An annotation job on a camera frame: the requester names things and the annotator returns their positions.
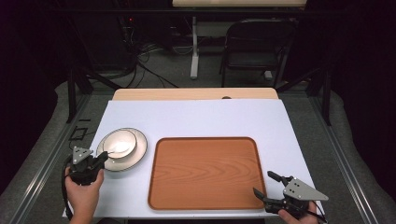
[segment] black chair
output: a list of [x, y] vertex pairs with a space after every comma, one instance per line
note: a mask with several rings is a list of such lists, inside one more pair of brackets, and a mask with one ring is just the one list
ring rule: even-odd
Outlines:
[[295, 33], [291, 21], [249, 19], [233, 24], [227, 32], [221, 60], [221, 87], [226, 68], [235, 70], [276, 71], [276, 86], [285, 50]]

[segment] desk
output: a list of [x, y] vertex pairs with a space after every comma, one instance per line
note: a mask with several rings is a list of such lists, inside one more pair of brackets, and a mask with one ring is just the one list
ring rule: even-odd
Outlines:
[[[173, 7], [304, 7], [306, 0], [173, 0]], [[224, 22], [215, 24], [211, 27], [211, 31], [220, 31], [217, 36], [225, 35], [227, 26], [223, 26]], [[191, 73], [192, 79], [198, 78], [198, 61], [199, 50], [197, 38], [200, 32], [197, 31], [196, 17], [192, 17], [192, 61]]]
[[[219, 100], [223, 96], [233, 99]], [[284, 188], [266, 175], [269, 170], [280, 175], [295, 175], [314, 186], [286, 109], [273, 89], [118, 90], [113, 100], [108, 102], [91, 148], [97, 148], [108, 133], [125, 127], [141, 131], [148, 140], [148, 150], [143, 159], [131, 169], [105, 172], [96, 217], [149, 219], [275, 216], [263, 209], [151, 209], [148, 196], [155, 145], [164, 137], [249, 136], [257, 143], [269, 197], [282, 198]], [[283, 161], [287, 161], [288, 166], [283, 165]]]

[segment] brown tray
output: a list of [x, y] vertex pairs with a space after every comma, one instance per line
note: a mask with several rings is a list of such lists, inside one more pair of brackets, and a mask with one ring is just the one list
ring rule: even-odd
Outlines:
[[262, 168], [248, 137], [163, 138], [156, 146], [148, 204], [156, 210], [262, 209]]

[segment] white table surface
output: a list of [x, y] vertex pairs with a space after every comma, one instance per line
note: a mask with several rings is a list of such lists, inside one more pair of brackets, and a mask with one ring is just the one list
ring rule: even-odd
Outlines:
[[260, 210], [155, 211], [149, 207], [149, 182], [156, 143], [164, 137], [248, 136], [256, 141], [268, 197], [282, 199], [284, 186], [267, 171], [293, 175], [314, 187], [281, 100], [109, 101], [91, 149], [110, 132], [135, 128], [148, 150], [134, 167], [105, 171], [95, 217], [212, 218], [273, 217]]

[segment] table leg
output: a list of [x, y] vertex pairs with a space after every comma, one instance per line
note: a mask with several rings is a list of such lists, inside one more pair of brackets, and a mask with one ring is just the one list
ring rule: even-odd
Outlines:
[[198, 78], [198, 41], [197, 41], [197, 20], [196, 17], [192, 17], [192, 61], [191, 61], [191, 72], [190, 78]]

